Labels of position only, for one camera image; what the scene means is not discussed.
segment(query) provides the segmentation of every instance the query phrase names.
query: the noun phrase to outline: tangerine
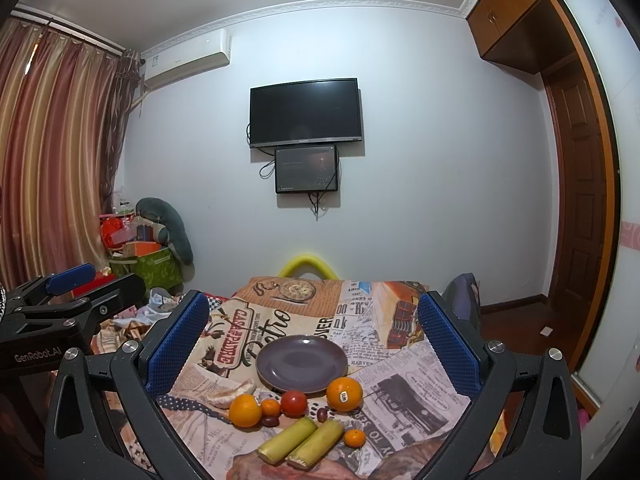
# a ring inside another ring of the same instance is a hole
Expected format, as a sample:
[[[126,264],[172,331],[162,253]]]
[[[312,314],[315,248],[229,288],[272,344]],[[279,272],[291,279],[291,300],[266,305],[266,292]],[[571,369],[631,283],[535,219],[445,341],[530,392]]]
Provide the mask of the tangerine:
[[[260,407],[262,416],[280,416],[280,403],[276,399],[264,399]]]
[[[326,388],[326,400],[334,410],[350,412],[362,400],[362,386],[350,377],[338,377]]]
[[[262,418],[262,408],[251,394],[237,396],[229,406],[229,420],[239,428],[250,428]]]
[[[367,436],[361,430],[349,430],[344,434],[344,443],[349,447],[361,447]]]

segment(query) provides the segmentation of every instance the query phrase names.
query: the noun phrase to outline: television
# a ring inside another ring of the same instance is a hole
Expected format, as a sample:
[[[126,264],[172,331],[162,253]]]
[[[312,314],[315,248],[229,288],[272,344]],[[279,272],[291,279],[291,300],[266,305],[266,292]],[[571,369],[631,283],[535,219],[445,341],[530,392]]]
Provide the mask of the television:
[[[274,156],[276,193],[338,191],[335,144],[276,148]]]
[[[358,80],[324,79],[251,88],[249,145],[362,140]]]

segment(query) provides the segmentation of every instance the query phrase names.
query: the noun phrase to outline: curtain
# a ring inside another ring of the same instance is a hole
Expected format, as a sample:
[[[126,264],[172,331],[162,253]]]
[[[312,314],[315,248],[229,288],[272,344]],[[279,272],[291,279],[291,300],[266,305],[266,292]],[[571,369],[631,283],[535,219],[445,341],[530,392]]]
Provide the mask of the curtain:
[[[100,165],[100,202],[105,214],[113,212],[111,195],[124,145],[129,107],[139,83],[140,54],[134,50],[126,50],[118,62],[100,139],[100,152],[103,153]]]
[[[98,224],[102,132],[117,68],[117,58],[58,31],[13,18],[0,29],[0,279],[7,289],[83,262],[107,263]]]

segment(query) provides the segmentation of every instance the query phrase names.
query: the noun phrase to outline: sugarcane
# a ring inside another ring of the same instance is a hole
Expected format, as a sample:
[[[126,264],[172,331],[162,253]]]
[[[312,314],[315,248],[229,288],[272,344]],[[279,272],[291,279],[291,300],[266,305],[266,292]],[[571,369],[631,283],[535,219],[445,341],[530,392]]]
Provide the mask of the sugarcane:
[[[344,433],[339,420],[330,418],[287,456],[287,463],[297,469],[309,469],[322,458]]]
[[[286,430],[272,436],[256,452],[267,464],[275,465],[317,430],[315,422],[304,416]]]

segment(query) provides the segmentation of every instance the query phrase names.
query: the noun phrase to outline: door frame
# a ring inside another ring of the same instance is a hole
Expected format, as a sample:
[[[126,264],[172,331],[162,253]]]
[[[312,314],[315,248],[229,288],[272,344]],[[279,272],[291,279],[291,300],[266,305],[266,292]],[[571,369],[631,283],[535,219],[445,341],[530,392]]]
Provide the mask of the door frame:
[[[604,243],[602,249],[602,259],[600,263],[600,269],[598,271],[598,277],[596,279],[596,286],[594,288],[593,298],[589,312],[587,314],[584,326],[580,333],[580,338],[576,348],[571,355],[568,365],[569,370],[573,372],[578,368],[591,346],[591,341],[595,336],[595,331],[602,317],[604,306],[609,294],[609,287],[611,277],[613,274],[613,267],[616,261],[616,254],[618,251],[618,235],[620,232],[620,165],[618,163],[618,149],[616,144],[615,132],[613,129],[613,122],[609,111],[608,101],[605,97],[604,86],[600,80],[600,76],[594,70],[595,64],[591,53],[584,42],[582,35],[578,32],[578,27],[575,25],[572,17],[565,10],[558,0],[550,0],[554,9],[558,13],[562,24],[567,30],[572,43],[574,44],[575,54],[571,54],[568,57],[561,59],[548,67],[543,71],[542,77],[545,83],[546,95],[549,99],[549,103],[552,104],[553,100],[550,95],[550,89],[548,86],[547,76],[558,70],[561,66],[566,65],[575,59],[575,56],[580,60],[582,69],[586,76],[587,86],[590,90],[591,97],[593,99],[596,118],[600,132],[602,134],[602,147],[604,155],[604,174],[606,180],[607,199],[604,219]],[[552,273],[551,287],[549,290],[549,297],[552,298],[556,293],[555,288],[558,284],[558,270],[559,261],[562,250],[562,242],[564,239],[564,212],[566,210],[566,193],[565,193],[565,177],[564,177],[564,156],[562,153],[562,143],[559,139],[558,119],[556,118],[556,111],[551,106],[552,119],[554,124],[554,133],[556,137],[556,149],[558,150],[558,172],[559,172],[559,220],[558,220],[558,243],[556,245],[556,259],[554,261],[554,270]]]

